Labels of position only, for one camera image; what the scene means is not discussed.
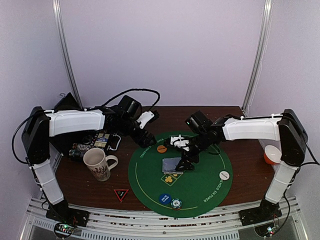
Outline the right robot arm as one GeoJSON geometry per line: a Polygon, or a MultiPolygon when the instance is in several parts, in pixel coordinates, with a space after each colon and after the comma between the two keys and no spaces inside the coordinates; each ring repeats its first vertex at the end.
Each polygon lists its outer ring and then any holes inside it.
{"type": "Polygon", "coordinates": [[[201,111],[192,114],[185,123],[196,134],[191,138],[173,136],[169,145],[181,151],[176,170],[193,170],[199,154],[211,145],[235,140],[270,140],[280,142],[278,169],[260,205],[240,211],[244,220],[266,221],[279,210],[279,201],[293,183],[302,167],[308,148],[308,135],[292,109],[270,116],[244,117],[228,114],[212,122],[201,111]]]}

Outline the blue poker chip stack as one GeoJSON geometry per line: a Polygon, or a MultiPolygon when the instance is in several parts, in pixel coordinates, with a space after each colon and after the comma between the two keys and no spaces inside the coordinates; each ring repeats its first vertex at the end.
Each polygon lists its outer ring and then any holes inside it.
{"type": "Polygon", "coordinates": [[[182,201],[179,198],[174,198],[174,199],[172,199],[170,205],[171,205],[172,209],[180,210],[182,207],[182,201]]]}

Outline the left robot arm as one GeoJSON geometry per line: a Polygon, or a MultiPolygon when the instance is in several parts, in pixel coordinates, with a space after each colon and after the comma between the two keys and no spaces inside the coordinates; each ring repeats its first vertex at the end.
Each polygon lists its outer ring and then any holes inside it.
{"type": "Polygon", "coordinates": [[[27,163],[42,188],[53,215],[61,222],[69,221],[72,211],[51,166],[50,146],[63,152],[79,134],[100,130],[123,137],[129,136],[141,148],[151,146],[156,139],[145,126],[155,121],[159,113],[149,108],[135,117],[141,107],[138,101],[125,95],[118,104],[111,107],[101,105],[76,109],[66,105],[54,110],[44,110],[40,106],[32,109],[21,140],[27,163]]]}

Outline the blue playing card deck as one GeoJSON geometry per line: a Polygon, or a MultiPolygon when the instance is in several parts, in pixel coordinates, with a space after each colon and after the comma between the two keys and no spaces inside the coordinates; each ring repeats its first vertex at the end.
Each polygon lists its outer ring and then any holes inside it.
{"type": "Polygon", "coordinates": [[[162,172],[164,174],[183,174],[183,171],[176,170],[181,157],[171,157],[162,159],[162,172]]]}

